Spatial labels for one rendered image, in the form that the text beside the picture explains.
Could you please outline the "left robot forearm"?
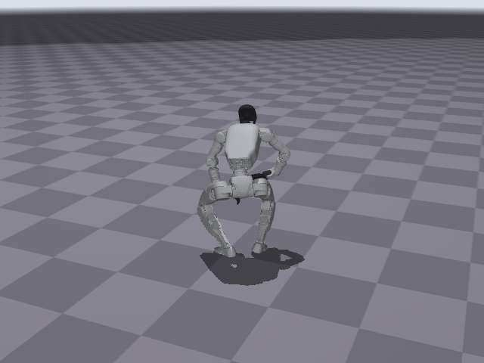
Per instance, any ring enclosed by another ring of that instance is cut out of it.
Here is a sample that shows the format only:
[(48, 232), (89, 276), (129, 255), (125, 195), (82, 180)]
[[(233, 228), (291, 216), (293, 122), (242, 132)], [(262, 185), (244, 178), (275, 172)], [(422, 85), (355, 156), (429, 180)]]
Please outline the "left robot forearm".
[(217, 164), (213, 168), (209, 168), (208, 173), (210, 174), (211, 182), (220, 182), (220, 176), (219, 176), (219, 164)]

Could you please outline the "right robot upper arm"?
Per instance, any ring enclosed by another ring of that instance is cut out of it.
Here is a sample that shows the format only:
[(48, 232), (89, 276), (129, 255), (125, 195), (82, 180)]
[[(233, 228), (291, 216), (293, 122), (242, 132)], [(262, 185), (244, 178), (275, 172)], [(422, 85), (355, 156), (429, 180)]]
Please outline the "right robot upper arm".
[(279, 151), (279, 159), (287, 161), (290, 158), (290, 150), (284, 143), (273, 133), (271, 129), (259, 128), (259, 134), (264, 142), (268, 142), (275, 150)]

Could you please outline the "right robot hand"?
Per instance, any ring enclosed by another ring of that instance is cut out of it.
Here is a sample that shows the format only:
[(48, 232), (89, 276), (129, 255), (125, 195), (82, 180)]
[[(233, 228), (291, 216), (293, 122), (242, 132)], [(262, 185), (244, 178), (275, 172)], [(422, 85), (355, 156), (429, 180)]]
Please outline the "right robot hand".
[(264, 171), (262, 174), (260, 174), (260, 173), (253, 174), (251, 176), (253, 177), (253, 180), (254, 180), (254, 179), (257, 179), (257, 178), (265, 178), (265, 179), (267, 179), (266, 178), (267, 175), (271, 175), (271, 170)]

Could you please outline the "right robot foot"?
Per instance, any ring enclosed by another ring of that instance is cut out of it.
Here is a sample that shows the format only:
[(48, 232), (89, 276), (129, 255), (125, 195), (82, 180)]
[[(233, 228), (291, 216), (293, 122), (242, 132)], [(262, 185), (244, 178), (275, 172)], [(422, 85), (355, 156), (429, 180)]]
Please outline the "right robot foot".
[(267, 246), (265, 245), (265, 242), (262, 245), (260, 243), (260, 240), (258, 242), (256, 242), (256, 243), (254, 243), (253, 248), (252, 248), (252, 251), (254, 253), (261, 253), (262, 251), (266, 251), (266, 250), (267, 250)]

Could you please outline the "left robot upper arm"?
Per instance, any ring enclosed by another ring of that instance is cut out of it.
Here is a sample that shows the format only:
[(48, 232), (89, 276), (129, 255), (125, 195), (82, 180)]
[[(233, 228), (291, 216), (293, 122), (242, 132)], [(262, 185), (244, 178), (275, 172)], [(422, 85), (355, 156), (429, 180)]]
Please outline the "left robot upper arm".
[(226, 139), (226, 132), (227, 132), (227, 130), (221, 131), (221, 132), (217, 133), (216, 136), (215, 136), (215, 140), (213, 142), (213, 145), (210, 148), (210, 151), (209, 151), (207, 158), (206, 158), (206, 164), (210, 168), (215, 167), (219, 163), (219, 160), (216, 157), (216, 155), (221, 152), (221, 150), (224, 146), (225, 139)]

